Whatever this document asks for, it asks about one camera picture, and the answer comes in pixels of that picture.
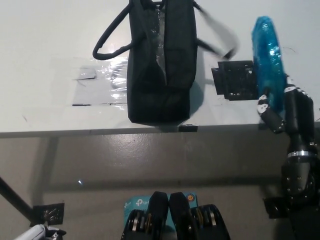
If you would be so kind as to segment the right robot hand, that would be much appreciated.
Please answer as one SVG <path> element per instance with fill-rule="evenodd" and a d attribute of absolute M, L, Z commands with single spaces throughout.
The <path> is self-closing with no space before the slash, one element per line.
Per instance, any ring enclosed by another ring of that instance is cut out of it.
<path fill-rule="evenodd" d="M 266 87 L 258 99 L 257 112 L 265 125 L 275 134 L 289 136 L 288 156 L 318 155 L 315 141 L 314 103 L 287 75 L 284 89 L 284 117 L 270 106 L 271 90 Z"/>

